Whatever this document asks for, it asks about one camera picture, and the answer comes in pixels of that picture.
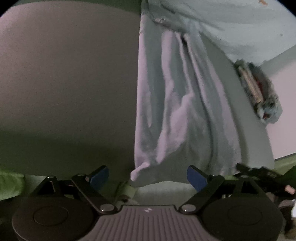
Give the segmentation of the light blue t-shirt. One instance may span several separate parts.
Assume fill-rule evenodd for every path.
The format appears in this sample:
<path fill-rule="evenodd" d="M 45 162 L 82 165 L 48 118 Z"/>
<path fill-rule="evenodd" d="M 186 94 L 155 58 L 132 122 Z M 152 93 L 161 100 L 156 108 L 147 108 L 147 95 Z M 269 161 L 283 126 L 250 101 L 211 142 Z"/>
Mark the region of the light blue t-shirt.
<path fill-rule="evenodd" d="M 130 184 L 185 183 L 187 168 L 230 176 L 274 167 L 265 125 L 225 54 L 155 1 L 141 5 Z"/>

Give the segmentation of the stack of folded clothes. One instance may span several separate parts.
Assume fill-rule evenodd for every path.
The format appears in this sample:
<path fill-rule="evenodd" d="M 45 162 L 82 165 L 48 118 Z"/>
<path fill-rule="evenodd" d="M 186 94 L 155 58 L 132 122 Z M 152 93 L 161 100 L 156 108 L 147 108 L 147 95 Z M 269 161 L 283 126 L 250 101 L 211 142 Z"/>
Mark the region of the stack of folded clothes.
<path fill-rule="evenodd" d="M 276 123 L 282 115 L 282 107 L 271 80 L 251 62 L 237 60 L 234 68 L 260 121 L 266 125 Z"/>

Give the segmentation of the carrot print backdrop sheet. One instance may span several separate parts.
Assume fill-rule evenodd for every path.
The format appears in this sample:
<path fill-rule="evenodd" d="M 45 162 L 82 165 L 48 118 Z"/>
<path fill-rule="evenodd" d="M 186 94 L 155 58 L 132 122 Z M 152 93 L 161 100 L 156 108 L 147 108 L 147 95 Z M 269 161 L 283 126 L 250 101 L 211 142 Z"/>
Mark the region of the carrot print backdrop sheet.
<path fill-rule="evenodd" d="M 235 62 L 269 61 L 295 46 L 295 16 L 279 1 L 147 1 L 155 21 L 203 33 Z"/>

